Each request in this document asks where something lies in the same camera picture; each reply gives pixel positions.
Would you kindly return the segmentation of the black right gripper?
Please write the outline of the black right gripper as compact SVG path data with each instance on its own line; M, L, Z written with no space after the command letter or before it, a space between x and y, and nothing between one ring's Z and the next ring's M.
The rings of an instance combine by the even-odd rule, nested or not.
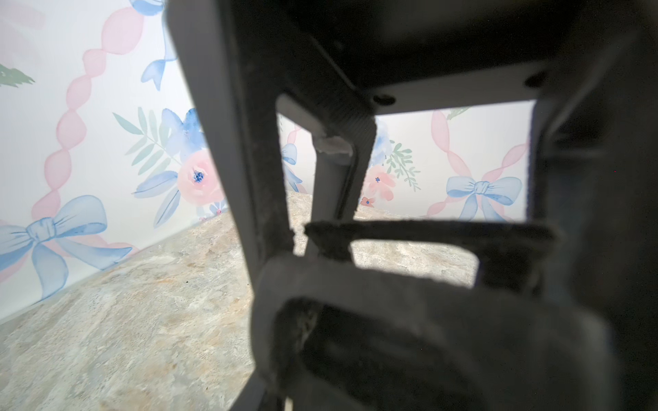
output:
M615 410L656 409L656 2L173 1L167 15L255 293L269 260L319 255L309 224L357 221L376 116L534 99L519 224L558 240L531 292L606 326ZM488 206L512 198L504 183L450 191L490 216L456 222L510 224ZM353 241L349 260L468 288L480 265L393 240ZM287 400L255 364L233 409Z

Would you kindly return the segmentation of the black microphone clip holder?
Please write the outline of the black microphone clip holder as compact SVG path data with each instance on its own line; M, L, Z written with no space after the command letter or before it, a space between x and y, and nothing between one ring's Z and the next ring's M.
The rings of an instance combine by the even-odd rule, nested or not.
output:
M558 237L540 224L316 222L315 258L260 274L251 321L257 373L302 410L615 410L601 320L534 298ZM450 244L480 265L471 287L363 269L359 240Z

